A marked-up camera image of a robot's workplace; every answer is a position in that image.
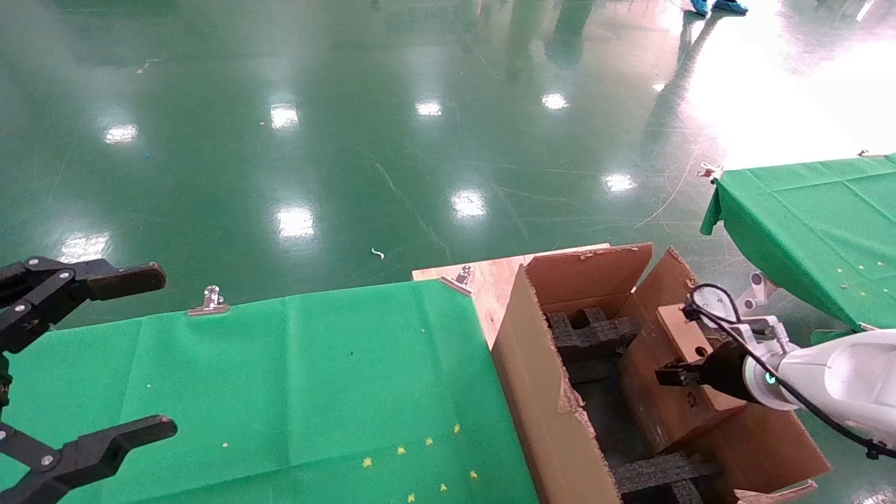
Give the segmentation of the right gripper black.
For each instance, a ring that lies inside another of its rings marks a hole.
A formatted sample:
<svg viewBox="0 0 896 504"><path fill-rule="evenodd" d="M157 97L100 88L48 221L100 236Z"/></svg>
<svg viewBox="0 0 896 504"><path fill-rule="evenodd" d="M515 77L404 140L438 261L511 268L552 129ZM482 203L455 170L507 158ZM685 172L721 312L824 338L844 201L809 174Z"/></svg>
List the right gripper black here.
<svg viewBox="0 0 896 504"><path fill-rule="evenodd" d="M654 371L660 386L693 387L707 385L731 398L754 402L743 378L743 363L748 354L736 342L723 342L700 365L669 363Z"/></svg>

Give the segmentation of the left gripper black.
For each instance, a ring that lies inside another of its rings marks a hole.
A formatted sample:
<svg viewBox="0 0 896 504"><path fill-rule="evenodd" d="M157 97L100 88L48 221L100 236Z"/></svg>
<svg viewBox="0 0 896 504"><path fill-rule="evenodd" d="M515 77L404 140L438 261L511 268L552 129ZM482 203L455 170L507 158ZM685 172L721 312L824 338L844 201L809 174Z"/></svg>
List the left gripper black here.
<svg viewBox="0 0 896 504"><path fill-rule="evenodd" d="M1 351L18 354L86 301L106 301L158 291L167 283L163 269L118 268L106 259L60 262L32 256L1 269ZM9 360L0 355L0 409L10 404ZM118 472L134 449L177 434L176 422L151 415L103 428L53 449L4 422L1 451L28 472L3 490L3 503L57 503L71 491Z"/></svg>

